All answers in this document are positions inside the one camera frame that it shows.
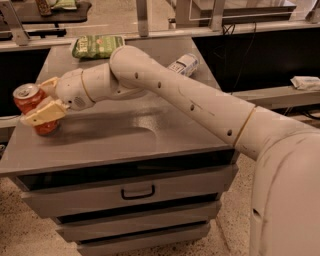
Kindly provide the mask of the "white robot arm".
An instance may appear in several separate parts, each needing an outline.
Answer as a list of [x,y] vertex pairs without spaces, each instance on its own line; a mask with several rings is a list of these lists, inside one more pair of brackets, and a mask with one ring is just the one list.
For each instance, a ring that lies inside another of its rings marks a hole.
[[320,256],[320,130],[174,72],[125,45],[106,64],[41,84],[47,98],[22,117],[37,126],[77,107],[142,89],[162,97],[255,160],[250,256]]

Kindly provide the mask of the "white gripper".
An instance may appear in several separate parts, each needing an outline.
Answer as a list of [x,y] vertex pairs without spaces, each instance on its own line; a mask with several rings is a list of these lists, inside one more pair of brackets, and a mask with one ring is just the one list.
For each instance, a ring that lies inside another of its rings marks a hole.
[[42,82],[39,88],[48,96],[59,99],[43,100],[35,109],[23,114],[20,121],[35,127],[63,118],[69,107],[76,111],[91,108],[94,102],[88,96],[82,75],[83,69],[79,68],[65,73],[60,78],[52,77]]

